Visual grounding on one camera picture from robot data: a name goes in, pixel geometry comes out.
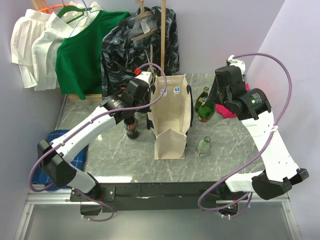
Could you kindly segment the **cream canvas tote bag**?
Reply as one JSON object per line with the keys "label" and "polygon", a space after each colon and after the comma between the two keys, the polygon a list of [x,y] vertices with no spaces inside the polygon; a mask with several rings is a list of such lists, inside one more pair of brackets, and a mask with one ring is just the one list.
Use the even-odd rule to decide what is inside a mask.
{"label": "cream canvas tote bag", "polygon": [[[187,134],[192,127],[194,115],[192,88],[185,74],[167,76],[166,80],[167,96],[162,96],[147,113],[147,126],[155,135],[154,159],[184,159]],[[151,87],[152,102],[162,95],[161,90],[164,86],[164,78],[157,76]],[[178,96],[174,96],[175,87],[181,89]]]}

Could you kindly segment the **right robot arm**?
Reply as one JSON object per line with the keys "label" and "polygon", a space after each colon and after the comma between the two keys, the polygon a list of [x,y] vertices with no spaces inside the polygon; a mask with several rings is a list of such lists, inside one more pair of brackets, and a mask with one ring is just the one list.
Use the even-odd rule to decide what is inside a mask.
{"label": "right robot arm", "polygon": [[266,94],[258,88],[246,89],[242,71],[234,65],[215,70],[213,99],[236,114],[250,133],[265,169],[236,173],[219,187],[220,196],[231,199],[237,192],[255,192],[264,200],[287,193],[309,177],[308,170],[293,160],[278,131]]}

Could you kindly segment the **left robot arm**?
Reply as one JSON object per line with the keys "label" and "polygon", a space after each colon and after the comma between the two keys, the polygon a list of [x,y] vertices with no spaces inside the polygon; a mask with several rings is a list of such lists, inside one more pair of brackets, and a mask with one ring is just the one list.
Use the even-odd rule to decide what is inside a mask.
{"label": "left robot arm", "polygon": [[99,197],[99,182],[71,162],[101,133],[132,117],[136,112],[148,112],[151,83],[150,79],[143,79],[138,75],[129,81],[125,89],[107,96],[87,118],[67,133],[52,141],[44,139],[37,145],[38,166],[53,185],[78,189],[88,201]]}

